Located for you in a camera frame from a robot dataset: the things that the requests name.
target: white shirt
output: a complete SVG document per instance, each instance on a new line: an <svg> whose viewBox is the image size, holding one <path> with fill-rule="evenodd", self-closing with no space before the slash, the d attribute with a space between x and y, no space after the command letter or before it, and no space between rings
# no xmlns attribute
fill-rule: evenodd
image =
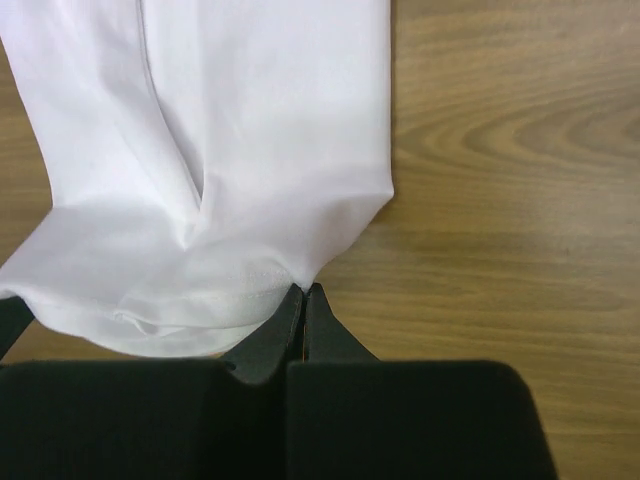
<svg viewBox="0 0 640 480"><path fill-rule="evenodd" d="M388 0L0 0L0 35L53 195L0 298L53 330L226 350L393 195Z"/></svg>

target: white cloth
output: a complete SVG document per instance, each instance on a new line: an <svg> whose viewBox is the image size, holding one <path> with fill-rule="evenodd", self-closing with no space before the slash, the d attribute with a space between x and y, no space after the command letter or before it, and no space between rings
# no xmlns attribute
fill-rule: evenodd
<svg viewBox="0 0 640 480"><path fill-rule="evenodd" d="M388 0L0 0L53 209L0 270L45 326L223 351L393 194Z"/></svg>

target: table surface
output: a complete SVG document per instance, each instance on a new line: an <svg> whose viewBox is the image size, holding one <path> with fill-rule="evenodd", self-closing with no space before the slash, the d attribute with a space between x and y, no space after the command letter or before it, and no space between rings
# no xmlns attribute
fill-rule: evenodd
<svg viewBox="0 0 640 480"><path fill-rule="evenodd" d="M384 359L529 383L564 479L640 478L640 3L398 0L395 199L320 275ZM0 56L0 261L50 207ZM9 361L114 358L33 324Z"/></svg>

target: wooden table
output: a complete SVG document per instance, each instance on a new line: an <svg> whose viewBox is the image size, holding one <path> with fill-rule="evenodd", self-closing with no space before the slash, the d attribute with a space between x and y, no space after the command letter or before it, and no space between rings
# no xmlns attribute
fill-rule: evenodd
<svg viewBox="0 0 640 480"><path fill-rule="evenodd" d="M321 274L386 359L492 358L565 479L640 478L640 2L399 0L396 198ZM0 260L49 208L0 61ZM26 358L114 354L37 324Z"/></svg>

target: clip jaw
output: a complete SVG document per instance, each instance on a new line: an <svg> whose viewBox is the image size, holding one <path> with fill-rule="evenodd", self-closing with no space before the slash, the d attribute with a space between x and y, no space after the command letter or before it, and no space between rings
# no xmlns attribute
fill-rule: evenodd
<svg viewBox="0 0 640 480"><path fill-rule="evenodd" d="M233 376L263 384L294 361L366 362L377 358L333 315L322 285L292 285L262 326L221 358Z"/></svg>
<svg viewBox="0 0 640 480"><path fill-rule="evenodd" d="M12 297L0 300L0 360L32 320L33 314L21 298Z"/></svg>

